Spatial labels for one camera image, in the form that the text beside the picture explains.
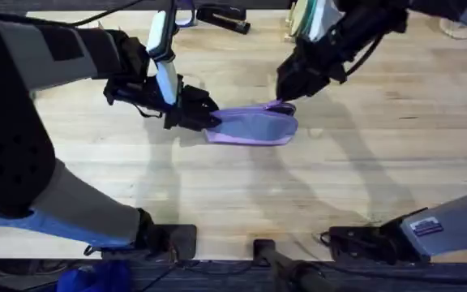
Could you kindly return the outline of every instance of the black mount bracket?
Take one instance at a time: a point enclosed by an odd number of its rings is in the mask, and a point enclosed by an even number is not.
[[[422,210],[398,217],[380,227],[331,227],[321,235],[320,241],[329,247],[336,262],[367,259],[387,264],[428,264],[430,257],[419,254],[401,230],[401,223],[406,217]]]

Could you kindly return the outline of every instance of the wooden table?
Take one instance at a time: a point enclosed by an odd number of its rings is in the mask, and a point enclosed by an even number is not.
[[[76,21],[95,12],[34,12]],[[152,12],[119,12],[105,28],[146,41]],[[230,107],[275,98],[285,11],[249,11],[247,36],[207,24],[174,40],[185,81]],[[332,225],[381,224],[467,194],[467,41],[412,14],[343,86],[296,102],[300,129],[278,148],[206,144],[166,131],[130,105],[107,105],[105,82],[39,92],[57,155],[107,195],[149,211],[158,223],[199,229],[198,259],[250,259],[255,238],[273,238],[295,259],[329,260],[312,234]],[[84,243],[0,228],[0,257],[78,258]],[[467,261],[467,252],[439,257]]]

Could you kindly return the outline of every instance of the purple fabric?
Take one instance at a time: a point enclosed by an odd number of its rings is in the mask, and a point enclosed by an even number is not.
[[[214,133],[207,131],[207,140],[210,143],[223,143],[223,144],[244,144],[244,145],[254,145],[254,146],[277,146],[277,145],[286,145],[293,136],[288,135],[283,137],[279,140],[273,141],[262,141],[262,140],[253,140],[253,139],[245,139],[245,138],[238,138],[232,137],[229,135],[221,134],[221,133]]]
[[[270,110],[276,108],[291,111],[282,114]],[[206,129],[205,135],[210,143],[264,146],[287,144],[298,129],[294,111],[294,105],[280,101],[218,110],[212,114],[221,119],[221,125]]]

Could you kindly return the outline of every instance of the black padding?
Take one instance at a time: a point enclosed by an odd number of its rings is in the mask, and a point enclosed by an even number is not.
[[[66,61],[84,56],[75,32],[71,29],[49,25],[37,25],[36,28],[41,31],[42,36],[45,38],[54,61]]]
[[[122,68],[113,38],[102,29],[79,29],[78,34],[95,64],[98,76],[117,73]]]
[[[53,145],[0,35],[0,216],[26,217],[54,168]]]

